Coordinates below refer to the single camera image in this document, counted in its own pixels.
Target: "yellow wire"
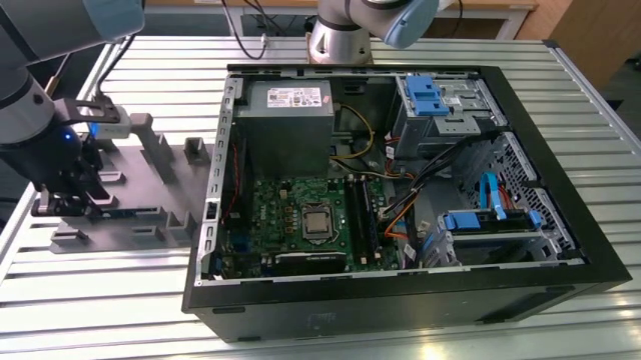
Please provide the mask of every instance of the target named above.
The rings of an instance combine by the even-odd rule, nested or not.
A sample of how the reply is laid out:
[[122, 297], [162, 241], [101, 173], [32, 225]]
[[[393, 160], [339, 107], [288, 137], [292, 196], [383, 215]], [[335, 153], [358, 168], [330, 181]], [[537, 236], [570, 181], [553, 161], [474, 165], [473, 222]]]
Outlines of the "yellow wire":
[[365, 116], [361, 115], [361, 112], [358, 112], [354, 107], [351, 107], [350, 105], [345, 105], [345, 104], [341, 104], [341, 107], [345, 107], [346, 109], [351, 110], [351, 112], [361, 119], [365, 126], [367, 126], [367, 130], [370, 131], [370, 142], [367, 143], [367, 146], [362, 151], [357, 152], [355, 154], [350, 154], [350, 155], [330, 156], [330, 159], [341, 159], [342, 160], [342, 159], [354, 159], [354, 158], [359, 157], [361, 155], [366, 154], [370, 151], [371, 146], [374, 145], [374, 131], [371, 130], [370, 123], [365, 119]]

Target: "aluminum extrusion table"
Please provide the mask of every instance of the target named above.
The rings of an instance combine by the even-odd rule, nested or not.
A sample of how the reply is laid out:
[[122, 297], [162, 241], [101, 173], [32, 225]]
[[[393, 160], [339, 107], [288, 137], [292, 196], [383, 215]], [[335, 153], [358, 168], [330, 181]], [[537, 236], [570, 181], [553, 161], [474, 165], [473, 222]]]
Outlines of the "aluminum extrusion table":
[[[259, 50], [258, 39], [246, 44]], [[263, 61], [304, 62], [304, 46], [278, 39]], [[0, 238], [0, 359], [641, 357], [641, 146], [568, 57], [537, 41], [422, 40], [402, 51], [374, 41], [373, 48], [381, 64], [503, 69], [634, 280], [518, 323], [227, 344], [180, 312], [188, 249], [52, 254], [57, 221], [27, 214], [29, 187]], [[114, 56], [108, 46], [81, 98]], [[211, 142], [226, 66], [240, 62], [250, 60], [230, 37], [140, 37], [104, 90], [131, 113], [154, 115], [171, 143]]]

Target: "green circuit board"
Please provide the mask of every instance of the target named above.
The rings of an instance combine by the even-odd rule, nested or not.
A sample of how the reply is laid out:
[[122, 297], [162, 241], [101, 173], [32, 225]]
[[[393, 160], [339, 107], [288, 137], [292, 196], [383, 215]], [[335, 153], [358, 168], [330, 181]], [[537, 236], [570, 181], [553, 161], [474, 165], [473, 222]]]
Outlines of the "green circuit board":
[[[378, 178], [367, 182], [374, 207], [385, 205], [383, 184]], [[369, 264], [357, 262], [351, 253], [350, 218], [347, 215], [343, 179], [312, 178], [258, 180], [254, 183], [252, 227], [250, 251], [338, 251], [346, 253], [349, 272], [398, 268], [395, 247], [381, 249], [381, 258]], [[310, 206], [330, 209], [331, 237], [310, 241], [303, 233], [303, 212]]]

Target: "red wire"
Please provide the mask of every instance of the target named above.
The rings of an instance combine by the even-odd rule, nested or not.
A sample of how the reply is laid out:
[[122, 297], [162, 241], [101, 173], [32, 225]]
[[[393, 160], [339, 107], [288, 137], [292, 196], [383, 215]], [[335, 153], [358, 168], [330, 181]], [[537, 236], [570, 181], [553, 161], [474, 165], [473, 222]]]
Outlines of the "red wire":
[[236, 202], [236, 197], [239, 196], [239, 188], [240, 188], [240, 179], [239, 179], [239, 150], [236, 149], [236, 144], [234, 146], [234, 197], [231, 198], [230, 207], [227, 208], [227, 212], [222, 217], [222, 223], [224, 224], [224, 220], [227, 216], [230, 216], [231, 208]]

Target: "white label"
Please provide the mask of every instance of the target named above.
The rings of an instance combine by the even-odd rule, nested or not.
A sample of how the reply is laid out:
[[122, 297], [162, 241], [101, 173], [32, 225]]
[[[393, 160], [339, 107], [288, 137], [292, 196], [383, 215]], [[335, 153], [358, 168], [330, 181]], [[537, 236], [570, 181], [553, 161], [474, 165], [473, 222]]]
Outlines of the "white label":
[[394, 160], [394, 148], [391, 146], [385, 147], [385, 154], [386, 154], [387, 158]]
[[417, 257], [417, 250], [411, 248], [410, 244], [405, 244], [402, 251], [410, 257], [411, 261], [414, 261], [414, 258]]
[[510, 5], [510, 9], [531, 10], [534, 7], [531, 5]]
[[271, 88], [267, 107], [320, 107], [320, 88]]
[[450, 105], [461, 105], [461, 99], [458, 97], [442, 97], [442, 102], [450, 106]]

